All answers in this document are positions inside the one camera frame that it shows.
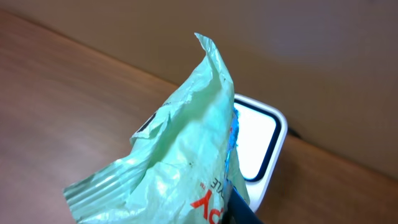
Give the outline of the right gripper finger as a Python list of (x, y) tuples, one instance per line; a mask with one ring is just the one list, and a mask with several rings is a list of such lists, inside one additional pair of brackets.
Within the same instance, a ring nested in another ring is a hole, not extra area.
[(263, 224), (231, 183), (224, 187), (224, 215), (222, 224)]

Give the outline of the teal tissue packet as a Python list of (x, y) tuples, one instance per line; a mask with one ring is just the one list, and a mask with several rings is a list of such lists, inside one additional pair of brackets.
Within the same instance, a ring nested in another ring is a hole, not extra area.
[(219, 223), (230, 181), (249, 203), (236, 150), (234, 83), (215, 43), (131, 139), (131, 153), (67, 187), (77, 223)]

